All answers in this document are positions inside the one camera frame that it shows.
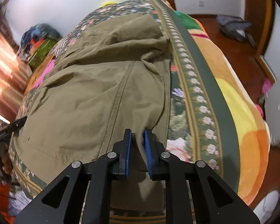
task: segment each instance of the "floral border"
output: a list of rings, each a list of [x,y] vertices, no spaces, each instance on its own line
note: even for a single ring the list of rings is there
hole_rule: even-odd
[[[195,61],[171,15],[158,0],[150,1],[157,7],[164,30],[172,41],[174,60],[178,68],[180,84],[183,88],[182,95],[186,98],[186,109],[192,140],[195,139],[195,142],[192,143],[194,148],[193,160],[205,160],[223,178],[223,153],[220,130]],[[178,89],[173,90],[172,94],[176,95]],[[220,166],[218,166],[218,162],[214,158],[219,159]]]

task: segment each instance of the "backpack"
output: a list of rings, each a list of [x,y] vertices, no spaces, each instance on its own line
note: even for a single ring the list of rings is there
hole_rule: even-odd
[[[252,37],[250,34],[246,33],[246,30],[252,25],[250,21],[232,16],[218,15],[217,22],[220,26],[221,32],[227,37],[236,39],[241,42],[248,38],[252,45],[252,42],[250,40],[252,39]]]

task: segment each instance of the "wooden door frame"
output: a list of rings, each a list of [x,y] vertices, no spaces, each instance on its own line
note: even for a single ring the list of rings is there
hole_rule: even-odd
[[[245,3],[245,19],[248,17],[249,9],[248,9],[248,0]],[[266,0],[265,6],[265,22],[263,25],[263,30],[261,34],[261,38],[256,50],[255,58],[264,70],[266,76],[269,78],[271,83],[276,81],[275,76],[273,75],[271,69],[268,67],[267,63],[263,59],[263,54],[267,48],[269,43],[269,39],[272,33],[273,22],[274,22],[274,0]]]

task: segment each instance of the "wall socket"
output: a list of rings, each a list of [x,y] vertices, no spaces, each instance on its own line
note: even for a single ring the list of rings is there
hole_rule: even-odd
[[[198,1],[198,6],[199,7],[204,7],[204,1]]]

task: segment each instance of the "bed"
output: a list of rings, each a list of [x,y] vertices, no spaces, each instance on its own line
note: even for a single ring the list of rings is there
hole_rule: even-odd
[[[167,125],[160,140],[168,151],[183,161],[201,159],[208,163],[247,205],[251,204],[260,189],[268,162],[270,140],[266,124],[204,28],[191,17],[175,12],[162,0],[130,0],[99,8],[86,16],[36,69],[17,118],[24,115],[29,118],[31,111],[36,110],[31,104],[39,97],[43,82],[66,69],[58,64],[76,53],[73,48],[87,31],[107,20],[129,15],[152,16],[163,36],[170,41],[168,74],[164,73],[168,76],[168,80],[164,79],[168,102],[162,113]],[[38,155],[32,154],[34,164],[32,157],[24,151],[31,146],[27,141],[21,141],[23,130],[12,137],[9,154],[19,183],[26,195],[33,198],[58,175],[62,166],[47,170],[52,174],[44,178],[40,171],[42,166],[37,166]],[[111,223],[165,222],[163,208],[160,208],[163,201],[147,210],[143,209],[146,201],[132,210],[124,203],[112,205]]]

